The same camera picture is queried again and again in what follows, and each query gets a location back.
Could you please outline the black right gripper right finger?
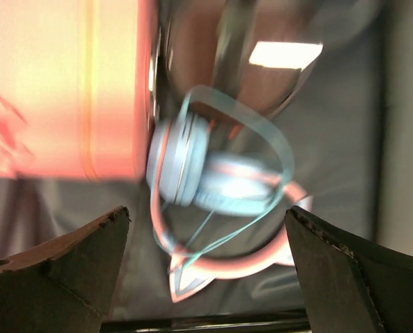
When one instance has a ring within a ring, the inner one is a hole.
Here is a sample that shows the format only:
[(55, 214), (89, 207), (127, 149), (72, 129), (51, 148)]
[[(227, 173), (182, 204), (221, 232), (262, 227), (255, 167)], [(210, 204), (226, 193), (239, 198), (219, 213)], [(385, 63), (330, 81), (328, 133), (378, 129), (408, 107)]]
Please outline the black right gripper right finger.
[(313, 332), (413, 332), (413, 257), (294, 206), (285, 214)]

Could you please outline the pink jewelry box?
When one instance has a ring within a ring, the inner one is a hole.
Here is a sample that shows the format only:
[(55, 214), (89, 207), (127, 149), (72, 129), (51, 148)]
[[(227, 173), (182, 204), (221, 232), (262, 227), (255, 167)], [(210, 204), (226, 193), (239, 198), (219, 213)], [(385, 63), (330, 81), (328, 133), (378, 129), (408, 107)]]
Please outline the pink jewelry box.
[(142, 178), (155, 1), (0, 1), (0, 177)]

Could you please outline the light blue headphones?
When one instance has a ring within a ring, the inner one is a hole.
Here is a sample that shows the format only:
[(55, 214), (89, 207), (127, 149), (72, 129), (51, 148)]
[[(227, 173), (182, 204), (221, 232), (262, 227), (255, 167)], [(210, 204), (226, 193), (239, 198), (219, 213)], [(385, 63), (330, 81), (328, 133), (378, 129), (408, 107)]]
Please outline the light blue headphones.
[[(278, 170), (269, 170), (252, 158), (209, 151), (210, 125), (190, 112), (193, 103), (207, 105), (259, 135), (275, 152)], [(294, 260), (285, 228), (280, 228), (267, 245), (245, 257), (207, 257), (236, 237), (237, 231), (191, 252), (177, 242), (167, 226), (163, 205), (195, 205), (209, 215), (246, 216), (250, 225), (262, 220), (283, 198), (310, 210), (312, 198), (293, 180), (294, 168), (292, 148), (272, 122), (212, 87), (198, 85), (190, 89), (177, 117), (157, 124), (148, 154), (146, 181), (155, 239), (170, 256), (168, 278), (173, 302), (191, 297), (214, 280), (247, 277), (274, 264), (293, 266)]]

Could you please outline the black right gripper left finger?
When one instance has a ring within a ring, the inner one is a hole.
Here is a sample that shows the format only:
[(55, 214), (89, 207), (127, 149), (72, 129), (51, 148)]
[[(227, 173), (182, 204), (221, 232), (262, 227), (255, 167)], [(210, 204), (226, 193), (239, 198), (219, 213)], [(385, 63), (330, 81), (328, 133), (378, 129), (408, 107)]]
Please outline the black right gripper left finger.
[(0, 259), (0, 332), (99, 332), (130, 226), (126, 207)]

